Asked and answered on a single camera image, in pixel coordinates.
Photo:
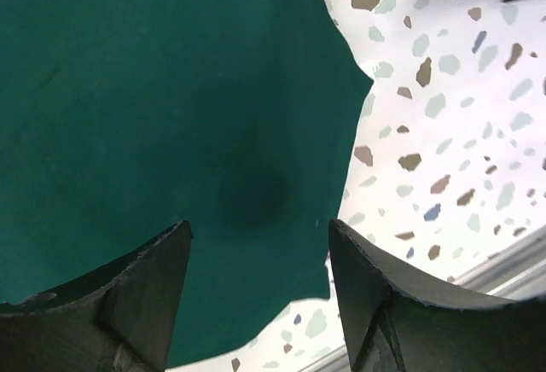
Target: terrazzo surface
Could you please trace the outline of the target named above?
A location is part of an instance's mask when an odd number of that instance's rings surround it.
[[[544,224],[546,0],[325,3],[375,79],[340,218],[449,281]],[[341,345],[333,294],[290,304],[238,351],[176,370],[298,372]]]

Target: blue speckle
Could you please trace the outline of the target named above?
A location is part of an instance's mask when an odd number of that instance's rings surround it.
[[[438,218],[438,215],[440,214],[441,209],[442,209],[442,205],[439,204],[439,203],[436,206],[434,206],[433,208],[431,208],[423,216],[425,221],[434,221],[436,218]]]
[[[474,41],[474,46],[472,47],[472,53],[473,54],[478,52],[478,49],[481,46],[481,44],[485,41],[486,36],[487,36],[487,31],[481,31],[478,34],[478,37],[476,37],[476,40]]]

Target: dark green fabric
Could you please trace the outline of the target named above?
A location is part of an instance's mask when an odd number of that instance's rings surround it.
[[[171,366],[327,298],[370,85],[323,0],[0,0],[0,299],[179,219],[195,239]]]

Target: green cloth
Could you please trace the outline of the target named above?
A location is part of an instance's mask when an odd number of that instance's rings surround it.
[[[0,1],[0,299],[180,219],[195,239],[171,366],[328,297],[371,81],[323,0]]]

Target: silver metal bar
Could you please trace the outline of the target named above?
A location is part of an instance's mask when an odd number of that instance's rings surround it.
[[[483,294],[526,299],[546,292],[546,225],[501,251],[454,283]],[[345,346],[299,372],[351,372]]]

